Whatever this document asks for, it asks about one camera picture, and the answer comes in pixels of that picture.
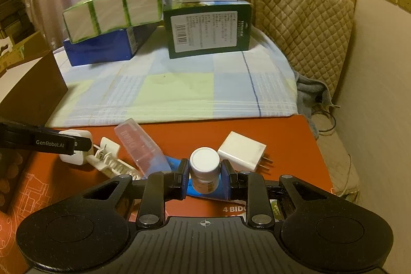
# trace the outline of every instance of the green box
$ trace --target green box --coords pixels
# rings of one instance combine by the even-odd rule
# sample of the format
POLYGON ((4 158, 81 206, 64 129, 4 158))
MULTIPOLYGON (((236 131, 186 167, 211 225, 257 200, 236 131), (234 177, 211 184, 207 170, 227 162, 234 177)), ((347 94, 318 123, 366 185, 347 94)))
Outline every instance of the green box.
POLYGON ((71 43, 158 22, 161 17, 162 0, 81 0, 63 12, 71 43))
POLYGON ((251 5, 248 2, 166 0, 164 23, 171 59, 249 50, 251 5))

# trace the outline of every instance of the blue box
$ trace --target blue box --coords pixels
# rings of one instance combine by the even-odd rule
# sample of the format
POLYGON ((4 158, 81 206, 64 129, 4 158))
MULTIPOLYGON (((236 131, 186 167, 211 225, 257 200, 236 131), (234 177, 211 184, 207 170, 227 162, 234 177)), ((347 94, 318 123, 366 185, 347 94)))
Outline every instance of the blue box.
POLYGON ((71 43, 63 42, 71 66, 130 60, 147 41, 158 22, 99 35, 71 43))

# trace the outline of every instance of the gray cloth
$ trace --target gray cloth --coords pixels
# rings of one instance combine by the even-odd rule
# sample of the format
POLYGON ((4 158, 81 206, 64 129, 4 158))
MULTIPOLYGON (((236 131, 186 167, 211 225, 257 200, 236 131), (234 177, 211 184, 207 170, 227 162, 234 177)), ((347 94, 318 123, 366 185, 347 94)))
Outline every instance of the gray cloth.
POLYGON ((297 108, 298 113, 306 117, 310 125, 311 132, 315 139, 319 137, 319 132, 314 122, 311 120, 314 107, 327 109, 328 107, 338 107, 331 102, 331 94, 327 85, 319 80, 309 79, 294 70, 295 81, 297 82, 297 108))

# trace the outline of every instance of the checkered bedsheet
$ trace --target checkered bedsheet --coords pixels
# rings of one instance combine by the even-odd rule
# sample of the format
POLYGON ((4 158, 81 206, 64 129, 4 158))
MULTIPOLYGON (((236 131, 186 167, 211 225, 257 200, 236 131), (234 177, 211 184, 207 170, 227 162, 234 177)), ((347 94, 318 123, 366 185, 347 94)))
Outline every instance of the checkered bedsheet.
POLYGON ((69 91, 49 127, 297 114, 293 72, 255 28, 247 52, 170 59, 159 27, 130 61, 71 67, 64 48, 55 58, 69 91))

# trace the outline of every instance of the white power adapter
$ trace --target white power adapter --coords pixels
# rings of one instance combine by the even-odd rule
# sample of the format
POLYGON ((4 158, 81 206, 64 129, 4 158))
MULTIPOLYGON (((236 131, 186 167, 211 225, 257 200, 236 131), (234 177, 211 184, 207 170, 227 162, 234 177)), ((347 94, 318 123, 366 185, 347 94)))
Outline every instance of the white power adapter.
MULTIPOLYGON (((86 137, 91 139, 91 142, 93 142, 93 137, 90 133, 90 131, 87 130, 79 130, 79 129, 67 129, 60 131, 59 134, 66 134, 66 135, 73 135, 73 136, 78 136, 78 137, 86 137)), ((93 145, 91 146, 89 151, 74 151, 74 155, 59 155, 60 159, 69 164, 74 164, 74 165, 84 165, 87 163, 87 156, 93 155, 94 154, 94 149, 93 145)))
POLYGON ((266 145, 232 131, 218 149, 221 159, 228 159, 236 171, 255 172, 263 157, 266 145))

